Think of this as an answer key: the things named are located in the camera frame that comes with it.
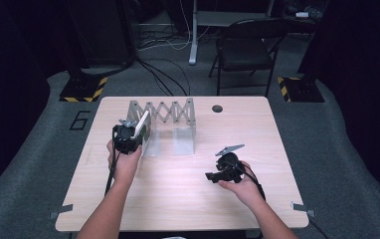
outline forearm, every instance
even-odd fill
[[[128,187],[114,184],[80,231],[78,238],[118,238]]]
[[[249,208],[255,214],[264,238],[296,238],[265,200],[259,199]]]

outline wooden table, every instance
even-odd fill
[[[79,231],[101,202],[108,177],[106,143],[111,129],[127,116],[129,102],[141,106],[153,102],[182,106],[186,98],[104,98],[84,146],[63,205],[59,231]],[[205,172],[217,172],[215,153],[224,146],[245,144],[234,151],[248,162],[265,191],[267,202],[291,228],[305,227],[305,212],[283,142],[268,100],[263,97],[194,97],[196,113],[195,153],[174,155],[172,126],[164,125],[159,156],[144,156],[137,168],[123,212],[121,231],[240,230],[259,228],[255,216],[234,193],[207,180]],[[223,107],[214,113],[212,106]]]

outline small round object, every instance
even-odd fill
[[[212,111],[214,111],[214,113],[221,113],[222,110],[223,108],[221,106],[218,106],[218,105],[212,106]]]

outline white desk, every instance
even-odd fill
[[[108,177],[106,143],[111,129],[127,115],[128,105],[166,104],[186,98],[104,98],[101,100],[64,205],[73,211],[59,215],[59,231],[79,231],[101,202]],[[123,231],[191,231],[258,229],[252,212],[234,193],[209,181],[205,172],[216,172],[215,153],[224,146],[245,144],[234,151],[248,162],[266,194],[267,202],[292,228],[308,224],[283,142],[268,100],[263,97],[194,97],[195,154],[173,155],[172,133],[161,135],[162,153],[144,156],[137,168],[123,212]],[[221,113],[213,105],[223,107]]]
[[[245,19],[266,18],[271,16],[271,11],[275,0],[270,0],[266,13],[236,13],[236,12],[208,12],[197,10],[197,0],[193,1],[193,39],[190,50],[189,64],[195,65],[197,58],[197,27],[198,26],[217,26],[228,27],[231,24]]]

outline metal scissor mechanism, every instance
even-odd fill
[[[246,166],[243,165],[243,163],[239,161],[236,154],[232,152],[243,146],[243,144],[226,146],[224,147],[224,149],[216,153],[215,156],[221,155],[221,157],[217,160],[216,165],[219,172],[206,172],[205,175],[208,178],[208,180],[211,180],[213,183],[216,183],[219,180],[234,181],[235,183],[239,183],[242,180],[241,175],[245,174],[246,176],[251,178],[253,182],[255,182],[255,184],[258,186],[259,192],[261,193],[262,197],[266,199],[264,190],[262,189],[262,186],[259,184],[256,176],[251,176],[249,173],[247,173]]]
[[[149,111],[151,116],[155,119],[160,119],[163,122],[167,122],[172,118],[174,123],[178,123],[181,118],[184,118],[186,119],[186,123],[190,126],[193,126],[196,123],[193,98],[188,98],[184,107],[181,107],[178,102],[172,102],[171,107],[165,102],[161,102],[156,108],[152,102],[148,102],[144,109],[137,101],[130,101],[127,119],[139,121],[145,111]]]

